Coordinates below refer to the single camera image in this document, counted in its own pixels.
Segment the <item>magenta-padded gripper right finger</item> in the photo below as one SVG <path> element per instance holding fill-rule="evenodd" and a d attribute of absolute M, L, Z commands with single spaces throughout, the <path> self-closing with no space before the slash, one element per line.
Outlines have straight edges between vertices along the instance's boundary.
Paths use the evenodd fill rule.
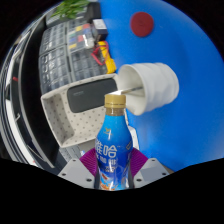
<path fill-rule="evenodd" d="M 168 175 L 167 169 L 156 158 L 147 158 L 139 150 L 132 150 L 128 174 L 130 188 L 141 188 Z"/>

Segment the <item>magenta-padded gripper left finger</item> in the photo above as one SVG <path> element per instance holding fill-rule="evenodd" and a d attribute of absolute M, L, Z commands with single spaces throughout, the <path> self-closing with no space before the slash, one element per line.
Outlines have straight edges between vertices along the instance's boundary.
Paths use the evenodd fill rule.
<path fill-rule="evenodd" d="M 80 159 L 72 158 L 58 176 L 84 188 L 98 189 L 99 174 L 95 149 L 89 150 Z"/>

